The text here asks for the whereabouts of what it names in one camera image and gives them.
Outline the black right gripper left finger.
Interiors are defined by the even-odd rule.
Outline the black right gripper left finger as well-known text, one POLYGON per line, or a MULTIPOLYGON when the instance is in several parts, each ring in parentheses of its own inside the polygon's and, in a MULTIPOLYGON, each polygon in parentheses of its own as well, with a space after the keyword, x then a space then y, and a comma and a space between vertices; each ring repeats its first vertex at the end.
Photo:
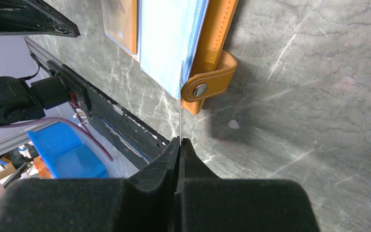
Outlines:
POLYGON ((180 139, 129 178, 26 179, 0 199, 0 232, 175 232, 180 139))

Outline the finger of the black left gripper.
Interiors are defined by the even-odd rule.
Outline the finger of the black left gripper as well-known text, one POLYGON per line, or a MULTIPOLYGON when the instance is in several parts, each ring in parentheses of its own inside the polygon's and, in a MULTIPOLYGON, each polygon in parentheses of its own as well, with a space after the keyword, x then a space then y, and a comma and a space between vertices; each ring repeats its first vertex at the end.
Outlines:
POLYGON ((80 31, 43 0, 0 0, 0 36, 40 34, 76 38, 80 31))

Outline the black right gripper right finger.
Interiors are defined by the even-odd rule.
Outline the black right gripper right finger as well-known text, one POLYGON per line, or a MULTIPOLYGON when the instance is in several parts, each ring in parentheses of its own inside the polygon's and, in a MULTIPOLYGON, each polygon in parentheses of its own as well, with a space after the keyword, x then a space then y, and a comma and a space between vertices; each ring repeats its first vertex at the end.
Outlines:
POLYGON ((317 232, 304 188, 287 179, 223 179, 182 141, 174 229, 177 232, 317 232))

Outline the black VIP card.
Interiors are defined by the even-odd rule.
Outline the black VIP card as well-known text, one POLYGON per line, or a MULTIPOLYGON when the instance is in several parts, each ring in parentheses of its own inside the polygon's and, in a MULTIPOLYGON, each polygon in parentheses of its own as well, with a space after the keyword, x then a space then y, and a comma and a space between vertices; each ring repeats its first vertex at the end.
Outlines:
POLYGON ((178 131, 179 131, 179 146, 182 146, 182 77, 183 77, 183 72, 184 72, 184 61, 182 60, 181 63, 181 70, 180 70, 180 78, 179 78, 179 124, 178 124, 178 131))

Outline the orange leather card holder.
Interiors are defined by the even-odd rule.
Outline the orange leather card holder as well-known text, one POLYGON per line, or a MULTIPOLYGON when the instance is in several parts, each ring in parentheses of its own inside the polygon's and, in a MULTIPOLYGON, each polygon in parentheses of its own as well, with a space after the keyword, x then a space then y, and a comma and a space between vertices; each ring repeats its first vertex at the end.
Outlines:
POLYGON ((237 5, 236 0, 138 0, 137 55, 130 56, 177 100, 183 60, 182 108, 196 115, 207 98, 227 90, 237 68, 223 48, 237 5))

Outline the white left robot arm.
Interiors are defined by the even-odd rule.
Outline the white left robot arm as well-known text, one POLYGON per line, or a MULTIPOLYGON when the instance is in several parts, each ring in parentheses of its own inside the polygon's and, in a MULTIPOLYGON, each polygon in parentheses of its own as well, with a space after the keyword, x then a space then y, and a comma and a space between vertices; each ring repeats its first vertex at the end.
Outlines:
MULTIPOLYGON (((55 35, 76 38, 75 23, 43 0, 0 0, 0 36, 55 35)), ((0 128, 23 126, 45 117, 45 111, 67 102, 85 112, 91 109, 84 79, 42 51, 31 52, 39 70, 49 77, 32 82, 31 76, 0 76, 0 128)))

